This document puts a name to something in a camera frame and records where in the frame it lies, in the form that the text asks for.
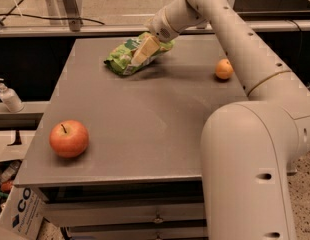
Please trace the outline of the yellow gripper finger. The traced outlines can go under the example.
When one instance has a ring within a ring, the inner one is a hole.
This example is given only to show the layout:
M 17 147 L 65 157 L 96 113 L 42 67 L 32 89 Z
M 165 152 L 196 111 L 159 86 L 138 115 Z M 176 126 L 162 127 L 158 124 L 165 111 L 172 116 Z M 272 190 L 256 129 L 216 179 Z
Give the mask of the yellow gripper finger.
M 160 48 L 160 41 L 154 36 L 145 37 L 131 60 L 132 65 L 141 65 Z

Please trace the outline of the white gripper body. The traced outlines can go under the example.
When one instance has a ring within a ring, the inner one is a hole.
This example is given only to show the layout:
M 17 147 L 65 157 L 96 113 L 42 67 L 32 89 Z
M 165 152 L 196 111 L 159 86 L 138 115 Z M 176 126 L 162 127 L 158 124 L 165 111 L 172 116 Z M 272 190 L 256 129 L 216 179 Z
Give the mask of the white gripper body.
M 166 9 L 160 9 L 152 18 L 148 19 L 145 27 L 156 36 L 161 42 L 167 43 L 179 36 L 168 22 Z

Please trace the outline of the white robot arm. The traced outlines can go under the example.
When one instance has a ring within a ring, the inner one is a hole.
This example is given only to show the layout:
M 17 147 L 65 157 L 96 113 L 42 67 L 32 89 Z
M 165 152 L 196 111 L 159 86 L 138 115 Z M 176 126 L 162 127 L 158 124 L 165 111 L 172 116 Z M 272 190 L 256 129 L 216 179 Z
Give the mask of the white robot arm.
M 230 0 L 173 0 L 146 22 L 162 42 L 207 22 L 247 96 L 211 114 L 201 137 L 209 240 L 297 240 L 287 175 L 310 151 L 310 91 Z

